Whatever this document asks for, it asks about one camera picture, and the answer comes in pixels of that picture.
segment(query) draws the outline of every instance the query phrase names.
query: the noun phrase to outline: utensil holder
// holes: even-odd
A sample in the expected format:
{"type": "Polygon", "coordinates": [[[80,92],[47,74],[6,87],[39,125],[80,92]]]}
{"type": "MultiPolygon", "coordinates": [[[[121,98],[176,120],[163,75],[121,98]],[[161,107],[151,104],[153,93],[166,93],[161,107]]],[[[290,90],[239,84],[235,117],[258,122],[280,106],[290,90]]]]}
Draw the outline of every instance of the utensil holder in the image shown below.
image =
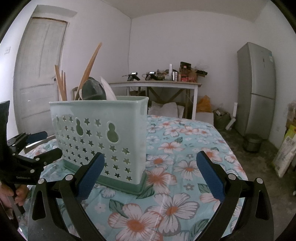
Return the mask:
{"type": "Polygon", "coordinates": [[[52,122],[66,168],[77,171],[97,152],[105,156],[98,183],[126,193],[142,193],[145,180],[148,97],[116,101],[50,102],[52,122]]]}

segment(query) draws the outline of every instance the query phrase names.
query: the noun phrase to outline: white table leg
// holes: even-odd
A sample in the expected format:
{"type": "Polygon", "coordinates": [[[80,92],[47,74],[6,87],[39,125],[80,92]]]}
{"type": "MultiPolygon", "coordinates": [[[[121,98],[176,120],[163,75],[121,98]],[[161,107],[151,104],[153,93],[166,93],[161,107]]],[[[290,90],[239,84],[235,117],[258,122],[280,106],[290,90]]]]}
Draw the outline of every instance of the white table leg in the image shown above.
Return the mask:
{"type": "Polygon", "coordinates": [[[193,108],[192,108],[192,120],[195,120],[196,114],[196,105],[197,105],[197,90],[198,86],[194,86],[194,93],[193,93],[193,108]]]}

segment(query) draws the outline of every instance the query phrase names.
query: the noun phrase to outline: ceiling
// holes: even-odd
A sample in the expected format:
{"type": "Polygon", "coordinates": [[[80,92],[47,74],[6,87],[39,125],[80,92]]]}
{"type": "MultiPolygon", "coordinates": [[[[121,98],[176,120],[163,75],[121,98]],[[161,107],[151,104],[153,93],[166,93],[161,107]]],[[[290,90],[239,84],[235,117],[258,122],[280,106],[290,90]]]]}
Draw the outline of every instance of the ceiling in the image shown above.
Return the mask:
{"type": "Polygon", "coordinates": [[[104,0],[130,18],[181,10],[209,11],[255,21],[268,0],[104,0]]]}

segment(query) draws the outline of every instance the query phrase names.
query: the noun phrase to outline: floral tablecloth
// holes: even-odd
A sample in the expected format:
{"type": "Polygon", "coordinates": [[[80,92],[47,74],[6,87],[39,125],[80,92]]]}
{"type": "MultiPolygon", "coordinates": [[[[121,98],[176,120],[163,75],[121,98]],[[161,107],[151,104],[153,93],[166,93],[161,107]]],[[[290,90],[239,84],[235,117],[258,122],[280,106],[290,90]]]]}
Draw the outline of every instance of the floral tablecloth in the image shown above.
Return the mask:
{"type": "MultiPolygon", "coordinates": [[[[27,156],[33,157],[56,147],[54,139],[27,156]]],[[[148,178],[144,193],[133,196],[96,184],[82,206],[108,241],[194,240],[220,203],[213,198],[196,166],[196,153],[201,150],[227,173],[247,179],[233,152],[212,125],[149,115],[148,178]]],[[[59,160],[48,165],[41,177],[55,181],[69,173],[71,171],[65,169],[63,161],[59,160]]],[[[24,234],[32,193],[24,205],[27,212],[20,220],[24,234]]],[[[78,236],[62,200],[58,199],[58,204],[70,233],[78,236]]],[[[242,204],[240,199],[224,235],[233,230],[242,204]]]]}

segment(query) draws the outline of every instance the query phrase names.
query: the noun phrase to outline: black ladle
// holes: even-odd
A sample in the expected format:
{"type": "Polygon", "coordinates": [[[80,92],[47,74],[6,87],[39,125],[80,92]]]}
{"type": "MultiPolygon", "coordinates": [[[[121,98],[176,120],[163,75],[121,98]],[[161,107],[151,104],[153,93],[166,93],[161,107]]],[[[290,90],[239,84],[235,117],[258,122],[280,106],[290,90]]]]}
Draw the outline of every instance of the black ladle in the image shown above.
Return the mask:
{"type": "Polygon", "coordinates": [[[83,100],[106,100],[106,92],[103,86],[94,78],[89,78],[82,86],[81,95],[83,100]]]}

